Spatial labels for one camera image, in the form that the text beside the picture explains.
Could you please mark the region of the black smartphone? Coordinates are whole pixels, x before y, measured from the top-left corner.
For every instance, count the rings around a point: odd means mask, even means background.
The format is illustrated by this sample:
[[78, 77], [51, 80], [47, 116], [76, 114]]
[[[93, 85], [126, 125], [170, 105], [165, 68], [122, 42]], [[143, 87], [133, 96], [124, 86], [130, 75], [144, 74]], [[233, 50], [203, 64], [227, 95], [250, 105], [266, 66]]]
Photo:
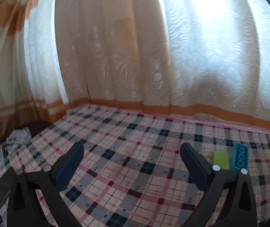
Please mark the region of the black smartphone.
[[15, 177], [15, 171], [10, 167], [0, 178], [0, 208], [8, 198]]

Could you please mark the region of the cream lace curtain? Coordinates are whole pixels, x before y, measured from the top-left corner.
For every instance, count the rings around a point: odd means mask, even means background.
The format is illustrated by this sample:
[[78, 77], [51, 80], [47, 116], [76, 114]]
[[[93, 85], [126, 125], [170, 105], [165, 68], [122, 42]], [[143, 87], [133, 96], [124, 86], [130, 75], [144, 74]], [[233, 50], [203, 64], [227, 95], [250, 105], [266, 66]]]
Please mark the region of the cream lace curtain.
[[0, 137], [83, 103], [270, 129], [270, 4], [0, 0]]

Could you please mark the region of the blue toy brick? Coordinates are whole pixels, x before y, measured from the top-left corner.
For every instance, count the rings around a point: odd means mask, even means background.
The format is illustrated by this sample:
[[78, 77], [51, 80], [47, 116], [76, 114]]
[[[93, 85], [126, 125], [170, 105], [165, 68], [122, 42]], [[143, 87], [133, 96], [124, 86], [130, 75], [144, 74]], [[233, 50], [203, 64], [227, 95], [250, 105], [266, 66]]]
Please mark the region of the blue toy brick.
[[230, 157], [230, 169], [232, 171], [239, 171], [248, 169], [249, 148], [241, 143], [234, 144], [234, 150]]

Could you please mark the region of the plaid tablecloth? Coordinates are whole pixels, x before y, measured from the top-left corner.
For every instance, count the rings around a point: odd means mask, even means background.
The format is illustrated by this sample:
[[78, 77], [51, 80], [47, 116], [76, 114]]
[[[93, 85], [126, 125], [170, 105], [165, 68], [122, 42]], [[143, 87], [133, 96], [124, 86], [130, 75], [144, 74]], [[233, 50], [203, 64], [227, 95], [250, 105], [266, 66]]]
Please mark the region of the plaid tablecloth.
[[270, 218], [270, 131], [181, 116], [78, 107], [7, 152], [0, 177], [10, 167], [52, 165], [80, 140], [83, 160], [61, 196], [82, 226], [182, 225], [203, 196], [180, 158], [185, 142], [208, 160], [236, 143], [248, 146], [258, 225]]

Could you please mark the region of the lime green toy brick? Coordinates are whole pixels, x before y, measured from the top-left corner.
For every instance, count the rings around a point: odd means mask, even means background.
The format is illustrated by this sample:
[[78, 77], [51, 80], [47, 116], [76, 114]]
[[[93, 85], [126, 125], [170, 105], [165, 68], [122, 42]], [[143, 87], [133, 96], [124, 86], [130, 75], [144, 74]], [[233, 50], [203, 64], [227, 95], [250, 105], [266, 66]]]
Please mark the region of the lime green toy brick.
[[228, 171], [230, 169], [229, 154], [223, 151], [214, 151], [213, 165], [218, 165], [221, 169]]

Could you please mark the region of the white patterned cloth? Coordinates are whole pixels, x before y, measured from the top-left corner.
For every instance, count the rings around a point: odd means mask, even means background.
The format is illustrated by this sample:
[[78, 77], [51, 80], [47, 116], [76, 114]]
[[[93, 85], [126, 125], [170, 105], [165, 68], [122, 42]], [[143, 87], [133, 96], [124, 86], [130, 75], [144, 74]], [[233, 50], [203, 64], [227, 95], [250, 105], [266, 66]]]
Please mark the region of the white patterned cloth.
[[31, 132], [28, 127], [14, 130], [4, 142], [0, 144], [0, 168], [10, 164], [9, 158], [13, 153], [23, 148], [32, 139]]

